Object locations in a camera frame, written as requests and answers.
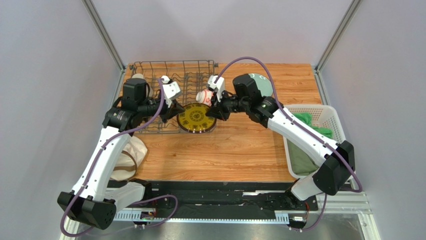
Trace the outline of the yellow black patterned plate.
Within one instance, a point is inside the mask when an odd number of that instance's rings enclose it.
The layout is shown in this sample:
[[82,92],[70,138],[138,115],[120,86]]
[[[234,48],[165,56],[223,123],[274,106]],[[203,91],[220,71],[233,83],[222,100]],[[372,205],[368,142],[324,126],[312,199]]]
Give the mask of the yellow black patterned plate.
[[212,131],[217,119],[206,115],[211,107],[203,103],[190,103],[183,107],[184,112],[176,117],[178,126],[185,132],[202,134]]

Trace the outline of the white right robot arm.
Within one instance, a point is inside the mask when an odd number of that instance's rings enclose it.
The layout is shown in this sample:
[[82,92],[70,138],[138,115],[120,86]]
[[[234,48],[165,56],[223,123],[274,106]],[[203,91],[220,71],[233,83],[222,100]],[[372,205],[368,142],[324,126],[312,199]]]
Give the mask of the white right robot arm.
[[225,90],[223,77],[209,77],[206,86],[212,97],[208,117],[226,121],[231,113],[246,113],[253,122],[295,144],[319,166],[292,185],[291,198],[304,201],[321,193],[334,196],[343,189],[355,172],[355,150],[350,142],[337,142],[299,120],[276,100],[275,87],[268,78],[248,73],[232,83],[234,94]]

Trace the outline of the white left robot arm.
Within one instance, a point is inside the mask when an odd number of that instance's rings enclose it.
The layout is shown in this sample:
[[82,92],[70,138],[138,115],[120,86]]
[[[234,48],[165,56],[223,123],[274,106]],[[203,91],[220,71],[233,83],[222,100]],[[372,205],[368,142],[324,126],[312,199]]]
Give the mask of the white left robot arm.
[[177,102],[182,91],[177,82],[167,76],[157,80],[159,96],[150,97],[150,87],[143,78],[128,79],[120,96],[105,114],[96,149],[83,174],[69,192],[62,191],[57,203],[63,209],[61,232],[78,237],[93,228],[108,228],[117,212],[136,204],[149,202],[151,183],[130,181],[106,193],[116,163],[133,133],[150,125],[157,117],[167,120],[184,112]]

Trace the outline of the light blue flower plate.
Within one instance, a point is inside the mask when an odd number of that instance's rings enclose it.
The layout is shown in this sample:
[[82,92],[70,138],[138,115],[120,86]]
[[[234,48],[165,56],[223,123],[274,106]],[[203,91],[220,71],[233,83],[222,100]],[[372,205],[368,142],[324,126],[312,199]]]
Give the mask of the light blue flower plate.
[[263,97],[271,97],[273,95],[272,83],[267,77],[258,73],[249,73],[248,75],[255,81]]

